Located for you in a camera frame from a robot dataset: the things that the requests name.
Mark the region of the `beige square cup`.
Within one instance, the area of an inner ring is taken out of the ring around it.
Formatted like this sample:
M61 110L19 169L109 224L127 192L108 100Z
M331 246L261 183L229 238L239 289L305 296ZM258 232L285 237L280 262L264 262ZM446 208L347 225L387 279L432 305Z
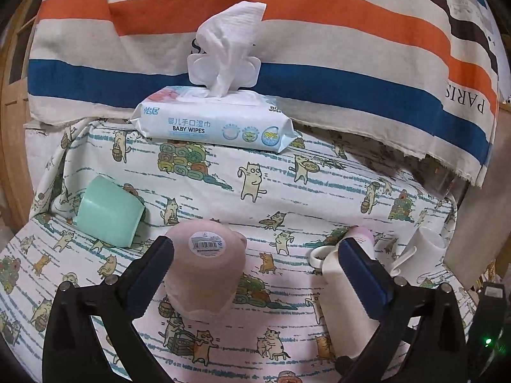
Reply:
M326 280L320 292L326 328L337 357L358 357L364 350L379 322L372 320L339 264L338 251L328 254L322 264Z

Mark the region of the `white cup pink base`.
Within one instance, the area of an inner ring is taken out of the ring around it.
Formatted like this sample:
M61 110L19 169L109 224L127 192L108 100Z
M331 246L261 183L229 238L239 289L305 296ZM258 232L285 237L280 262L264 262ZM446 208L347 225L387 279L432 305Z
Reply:
M365 227L350 227L340 239L334 239L332 245L320 245L308 254L308 263L316 271L321 271L325 278L341 272L338 248L343 239L354 239L370 259L375 259L375 240L372 232Z

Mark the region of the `mint green cup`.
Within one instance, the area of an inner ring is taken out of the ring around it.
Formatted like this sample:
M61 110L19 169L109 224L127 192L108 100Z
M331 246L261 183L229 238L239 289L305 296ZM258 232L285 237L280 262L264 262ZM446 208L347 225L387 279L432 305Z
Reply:
M130 247L145 207L134 195L103 176L89 183L74 224L77 229L109 245Z

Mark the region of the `pink upside-down mug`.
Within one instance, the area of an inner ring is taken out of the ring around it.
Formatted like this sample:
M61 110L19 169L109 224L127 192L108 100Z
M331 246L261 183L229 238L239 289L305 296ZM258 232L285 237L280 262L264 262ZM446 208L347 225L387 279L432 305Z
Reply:
M164 277L172 307L183 317L210 322L233 304L246 264L247 239L218 222L181 222L165 234L174 257Z

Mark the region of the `white upright mug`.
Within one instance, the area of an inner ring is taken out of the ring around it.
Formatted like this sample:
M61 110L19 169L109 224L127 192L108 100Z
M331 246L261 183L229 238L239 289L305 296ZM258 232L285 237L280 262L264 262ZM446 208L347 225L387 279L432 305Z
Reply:
M390 266L392 277L405 278L409 284L419 284L419 279L432 273L443 262L447 242L427 227L419 227L404 251Z

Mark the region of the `cat print bed sheet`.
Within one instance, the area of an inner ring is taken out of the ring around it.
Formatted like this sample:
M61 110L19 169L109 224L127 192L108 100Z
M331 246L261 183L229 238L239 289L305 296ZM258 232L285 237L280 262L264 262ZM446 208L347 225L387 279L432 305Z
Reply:
M133 244L119 249L73 225L87 185L103 176L145 208ZM42 173L28 223L1 254L1 335L22 368L42 377L50 309L63 281L121 274L170 227L220 222L247 239L233 307L215 322L173 312L159 290L135 326L179 382L335 382L319 295L308 263L350 227L368 228L389 263L420 227L450 239L453 198L428 194L408 167L367 141L304 132L280 154L144 139L127 124L66 128Z

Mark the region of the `striped fabric cloth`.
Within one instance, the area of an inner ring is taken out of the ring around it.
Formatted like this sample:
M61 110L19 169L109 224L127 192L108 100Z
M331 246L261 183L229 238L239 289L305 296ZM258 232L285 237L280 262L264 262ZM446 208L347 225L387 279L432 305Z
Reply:
M499 70L486 0L42 0L28 101L47 124L125 118L189 84L198 27L238 2L265 4L255 90L301 123L431 157L483 184Z

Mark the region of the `baby wipes pack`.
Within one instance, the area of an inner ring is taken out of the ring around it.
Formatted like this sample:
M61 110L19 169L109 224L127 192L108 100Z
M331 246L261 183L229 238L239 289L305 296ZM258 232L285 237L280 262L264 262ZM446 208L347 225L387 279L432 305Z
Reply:
M262 62L252 56L266 5L242 1L197 29L201 53L187 58L190 85L166 86L135 108L131 124L153 139L275 153L299 134L274 98L254 91Z

